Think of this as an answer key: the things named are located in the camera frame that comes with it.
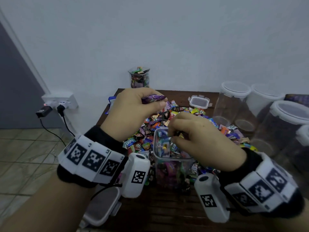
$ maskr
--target gray door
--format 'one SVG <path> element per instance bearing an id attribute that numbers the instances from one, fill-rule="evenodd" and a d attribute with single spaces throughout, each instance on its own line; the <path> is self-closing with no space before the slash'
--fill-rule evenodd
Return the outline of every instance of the gray door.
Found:
<path id="1" fill-rule="evenodd" d="M 41 128 L 35 112 L 44 91 L 0 24 L 0 129 Z M 55 112 L 43 119 L 47 128 L 61 128 Z"/>

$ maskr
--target fingernail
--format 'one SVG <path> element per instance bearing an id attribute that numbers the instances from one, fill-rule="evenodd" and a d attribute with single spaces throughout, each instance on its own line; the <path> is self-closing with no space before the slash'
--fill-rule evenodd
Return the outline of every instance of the fingernail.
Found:
<path id="1" fill-rule="evenodd" d="M 164 102 L 164 101 L 161 101 L 161 102 L 160 102 L 159 104 L 160 104 L 160 106 L 161 106 L 161 107 L 165 107 L 165 105 L 166 105 L 166 102 Z"/>

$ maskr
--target cylindrical container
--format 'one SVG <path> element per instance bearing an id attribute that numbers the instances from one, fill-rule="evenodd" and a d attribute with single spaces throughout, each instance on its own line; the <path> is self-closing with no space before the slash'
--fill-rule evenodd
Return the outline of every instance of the cylindrical container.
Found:
<path id="1" fill-rule="evenodd" d="M 157 184 L 161 187 L 171 190 L 181 189 L 184 180 L 195 160 L 187 153 L 182 152 L 178 158 L 162 158 L 159 157 L 159 132 L 168 131 L 168 128 L 162 127 L 154 132 L 154 158 L 155 158 L 155 174 Z"/>
<path id="2" fill-rule="evenodd" d="M 149 87 L 150 69 L 147 67 L 140 67 L 141 71 L 137 72 L 138 68 L 133 67 L 128 71 L 130 74 L 131 88 Z"/>
<path id="3" fill-rule="evenodd" d="M 309 193 L 309 125 L 303 125 L 296 136 L 274 160 L 294 178 L 304 196 Z"/>
<path id="4" fill-rule="evenodd" d="M 309 124 L 308 107 L 291 101 L 275 101 L 250 144 L 272 157 L 286 147 L 305 124 Z"/>
<path id="5" fill-rule="evenodd" d="M 251 89 L 238 81 L 225 81 L 220 88 L 213 119 L 218 125 L 230 126 Z"/>
<path id="6" fill-rule="evenodd" d="M 251 93 L 242 103 L 235 118 L 235 125 L 244 130 L 252 132 L 264 120 L 274 101 L 283 100 L 284 93 L 276 91 L 272 86 L 266 84 L 254 84 Z"/>

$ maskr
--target dark brown table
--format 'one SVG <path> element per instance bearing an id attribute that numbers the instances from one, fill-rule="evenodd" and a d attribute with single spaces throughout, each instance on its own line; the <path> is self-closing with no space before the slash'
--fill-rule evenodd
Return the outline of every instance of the dark brown table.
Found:
<path id="1" fill-rule="evenodd" d="M 123 91 L 118 89 L 115 96 Z M 212 116 L 219 93 L 189 92 L 158 90 L 169 101 L 188 107 L 188 97 L 204 95 L 209 98 L 212 106 L 206 109 L 206 115 Z M 106 116 L 104 113 L 98 120 L 101 125 Z M 121 199 L 120 207 L 115 217 L 109 219 L 102 226 L 111 231 L 265 231 L 259 215 L 243 217 L 239 213 L 231 213 L 229 222 L 217 224 L 211 222 L 205 214 L 194 188 L 190 195 L 178 195 L 173 191 L 158 188 L 144 187 L 141 195 L 136 199 Z"/>

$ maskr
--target power outlet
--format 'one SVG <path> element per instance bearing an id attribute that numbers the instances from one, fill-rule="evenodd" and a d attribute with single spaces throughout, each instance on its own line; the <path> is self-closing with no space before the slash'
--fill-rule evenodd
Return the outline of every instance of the power outlet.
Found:
<path id="1" fill-rule="evenodd" d="M 78 107 L 77 101 L 71 92 L 52 92 L 42 96 L 43 101 L 54 107 L 57 107 L 60 102 L 67 102 L 67 109 L 76 109 Z"/>

